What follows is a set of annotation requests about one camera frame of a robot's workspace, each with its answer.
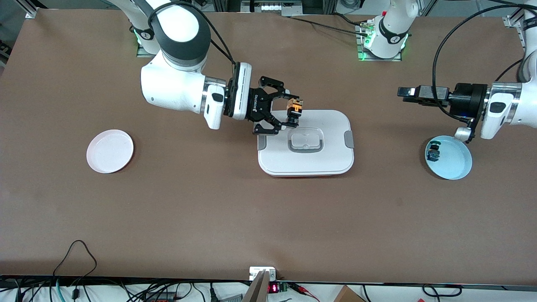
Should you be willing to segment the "orange push button switch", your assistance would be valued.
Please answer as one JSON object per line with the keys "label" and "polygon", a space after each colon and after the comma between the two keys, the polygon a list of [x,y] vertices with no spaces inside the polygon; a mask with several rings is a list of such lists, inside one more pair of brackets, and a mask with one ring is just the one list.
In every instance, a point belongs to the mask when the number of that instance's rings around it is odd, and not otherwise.
{"label": "orange push button switch", "polygon": [[287,120],[284,123],[288,128],[297,128],[299,118],[302,115],[303,100],[299,98],[290,98],[287,102]]}

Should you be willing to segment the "white lidded plastic box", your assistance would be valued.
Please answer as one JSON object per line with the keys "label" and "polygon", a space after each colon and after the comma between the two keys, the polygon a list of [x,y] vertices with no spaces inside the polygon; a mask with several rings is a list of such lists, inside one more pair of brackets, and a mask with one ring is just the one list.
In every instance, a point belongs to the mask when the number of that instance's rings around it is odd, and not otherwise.
{"label": "white lidded plastic box", "polygon": [[337,110],[305,110],[297,128],[257,137],[261,169],[275,177],[343,174],[354,163],[350,120]]}

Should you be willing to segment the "light blue round plate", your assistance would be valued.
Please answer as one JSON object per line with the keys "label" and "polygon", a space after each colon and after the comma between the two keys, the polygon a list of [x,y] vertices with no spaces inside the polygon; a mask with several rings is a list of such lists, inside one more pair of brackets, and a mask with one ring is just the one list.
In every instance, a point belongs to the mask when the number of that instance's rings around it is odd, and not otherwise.
{"label": "light blue round plate", "polygon": [[[426,151],[431,141],[441,142],[441,156],[437,162],[426,160]],[[459,180],[467,176],[472,169],[472,155],[466,144],[454,140],[452,136],[441,135],[428,141],[425,146],[424,159],[428,169],[445,180]]]}

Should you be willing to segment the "small white device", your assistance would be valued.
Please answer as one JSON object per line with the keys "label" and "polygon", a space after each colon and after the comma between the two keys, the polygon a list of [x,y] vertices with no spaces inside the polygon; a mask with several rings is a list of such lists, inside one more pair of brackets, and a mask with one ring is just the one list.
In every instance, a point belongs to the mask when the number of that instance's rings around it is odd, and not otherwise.
{"label": "small white device", "polygon": [[253,281],[258,273],[268,271],[270,281],[276,281],[277,272],[273,266],[250,266],[249,281]]}

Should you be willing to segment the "pink round plate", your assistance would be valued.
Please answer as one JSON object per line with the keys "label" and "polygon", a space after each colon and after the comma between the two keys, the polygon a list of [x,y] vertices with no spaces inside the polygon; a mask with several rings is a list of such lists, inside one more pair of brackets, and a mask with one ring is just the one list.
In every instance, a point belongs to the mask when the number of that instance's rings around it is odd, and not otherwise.
{"label": "pink round plate", "polygon": [[92,170],[112,174],[122,170],[132,160],[134,141],[122,130],[106,130],[89,143],[86,161]]}

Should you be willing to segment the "grey metal bar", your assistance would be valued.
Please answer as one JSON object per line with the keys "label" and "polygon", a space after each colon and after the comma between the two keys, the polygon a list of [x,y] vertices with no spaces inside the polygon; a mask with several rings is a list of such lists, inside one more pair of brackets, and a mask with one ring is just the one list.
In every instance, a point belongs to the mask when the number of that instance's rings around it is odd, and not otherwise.
{"label": "grey metal bar", "polygon": [[270,277],[270,269],[259,270],[241,302],[267,302]]}

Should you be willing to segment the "brown cardboard piece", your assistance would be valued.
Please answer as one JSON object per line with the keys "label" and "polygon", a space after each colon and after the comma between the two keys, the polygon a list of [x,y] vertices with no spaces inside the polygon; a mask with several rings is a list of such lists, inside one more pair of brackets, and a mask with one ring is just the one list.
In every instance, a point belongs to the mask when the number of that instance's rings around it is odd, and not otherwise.
{"label": "brown cardboard piece", "polygon": [[333,302],[367,302],[347,285],[343,285]]}

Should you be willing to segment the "aluminium frame rail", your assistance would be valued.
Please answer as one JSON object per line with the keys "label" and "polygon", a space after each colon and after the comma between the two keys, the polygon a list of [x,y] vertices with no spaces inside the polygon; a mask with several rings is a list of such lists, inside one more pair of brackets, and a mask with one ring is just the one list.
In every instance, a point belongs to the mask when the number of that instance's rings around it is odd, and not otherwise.
{"label": "aluminium frame rail", "polygon": [[330,15],[338,0],[204,0],[216,12],[276,13],[281,16]]}

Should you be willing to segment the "aluminium profile post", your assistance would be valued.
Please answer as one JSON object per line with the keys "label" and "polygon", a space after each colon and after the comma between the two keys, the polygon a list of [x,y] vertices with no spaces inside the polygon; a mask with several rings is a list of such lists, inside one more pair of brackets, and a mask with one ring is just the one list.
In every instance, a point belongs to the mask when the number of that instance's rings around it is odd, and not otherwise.
{"label": "aluminium profile post", "polygon": [[15,0],[15,2],[25,12],[25,19],[35,19],[38,7],[33,4],[32,0]]}

